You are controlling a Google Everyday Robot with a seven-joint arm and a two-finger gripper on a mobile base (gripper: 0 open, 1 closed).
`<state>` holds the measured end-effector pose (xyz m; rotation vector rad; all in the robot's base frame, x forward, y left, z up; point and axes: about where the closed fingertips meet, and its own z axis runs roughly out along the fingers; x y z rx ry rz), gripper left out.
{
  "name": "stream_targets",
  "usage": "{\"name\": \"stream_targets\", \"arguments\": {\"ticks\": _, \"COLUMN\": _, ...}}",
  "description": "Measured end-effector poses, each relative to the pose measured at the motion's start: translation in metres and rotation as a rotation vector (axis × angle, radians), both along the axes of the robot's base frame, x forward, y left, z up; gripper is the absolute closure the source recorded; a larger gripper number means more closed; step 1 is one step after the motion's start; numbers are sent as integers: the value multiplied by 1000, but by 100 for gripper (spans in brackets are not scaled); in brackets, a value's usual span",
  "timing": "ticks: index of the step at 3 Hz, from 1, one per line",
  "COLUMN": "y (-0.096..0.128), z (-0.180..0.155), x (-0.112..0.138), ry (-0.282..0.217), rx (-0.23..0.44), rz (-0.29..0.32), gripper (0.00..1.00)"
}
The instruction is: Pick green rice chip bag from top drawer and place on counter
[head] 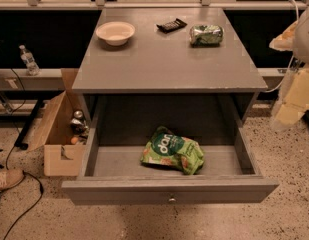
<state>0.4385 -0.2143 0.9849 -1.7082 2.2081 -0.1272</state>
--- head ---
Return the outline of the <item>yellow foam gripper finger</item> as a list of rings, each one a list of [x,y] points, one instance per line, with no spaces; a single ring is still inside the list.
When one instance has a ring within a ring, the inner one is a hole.
[[[283,78],[278,100],[270,119],[274,131],[294,126],[309,110],[309,65],[298,71],[289,70]]]
[[[293,22],[280,35],[274,38],[270,42],[269,47],[277,51],[291,51],[296,26],[297,21]]]

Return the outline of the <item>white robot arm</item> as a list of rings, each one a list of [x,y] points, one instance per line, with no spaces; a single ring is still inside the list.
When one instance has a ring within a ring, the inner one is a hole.
[[[271,112],[271,128],[283,131],[294,126],[309,110],[309,6],[269,47],[291,51],[291,61],[295,60],[295,64],[288,66]]]

